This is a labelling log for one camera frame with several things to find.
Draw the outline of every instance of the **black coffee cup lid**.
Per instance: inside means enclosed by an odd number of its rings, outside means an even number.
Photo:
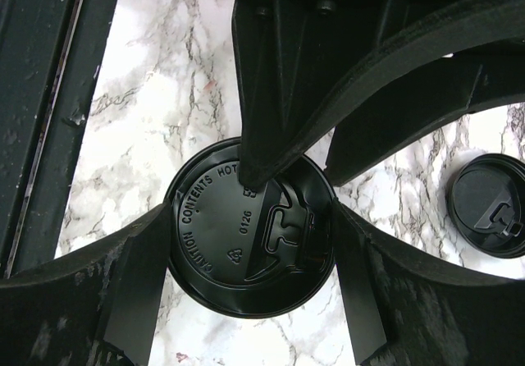
[[[265,318],[310,299],[334,266],[334,191],[302,157],[260,190],[238,180],[240,139],[203,150],[167,192],[174,214],[170,270],[219,313]]]
[[[474,247],[498,258],[525,255],[525,163],[485,154],[465,166],[447,193],[452,222]]]

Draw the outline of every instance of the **white marble surface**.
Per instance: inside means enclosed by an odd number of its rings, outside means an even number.
[[[240,134],[233,1],[118,0],[57,256],[133,221],[162,201],[186,160]],[[340,198],[430,254],[483,272],[525,277],[523,259],[488,257],[458,237],[444,200],[449,176],[481,153],[525,160],[524,117],[522,104],[465,117],[342,187]],[[329,140],[327,135],[309,152],[321,166]],[[261,321],[208,311],[167,275],[151,365],[352,362],[335,272],[305,306]]]

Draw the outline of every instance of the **gray marble veining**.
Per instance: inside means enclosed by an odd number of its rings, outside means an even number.
[[[110,234],[162,201],[202,148],[240,134],[231,43],[234,0],[118,0],[57,256]],[[337,190],[382,230],[483,272],[525,277],[523,259],[468,246],[446,214],[450,176],[485,152],[525,160],[525,107],[466,116]],[[331,134],[308,154],[324,166]],[[150,364],[349,365],[352,349],[336,272],[306,305],[239,320],[194,302],[168,273]]]

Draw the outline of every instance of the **screw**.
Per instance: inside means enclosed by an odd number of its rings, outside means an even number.
[[[271,15],[270,9],[267,7],[257,7],[255,9],[255,15],[262,19],[267,19]]]
[[[337,5],[332,0],[319,0],[316,8],[321,16],[327,16],[337,10]]]

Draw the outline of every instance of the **number 0120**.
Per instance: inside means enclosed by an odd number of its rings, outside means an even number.
[[[249,227],[250,221],[252,220],[251,217],[252,217],[252,212],[249,212],[249,211],[244,212],[243,217],[240,221],[240,228],[239,228],[239,233],[241,235],[246,235],[248,233],[248,227]]]

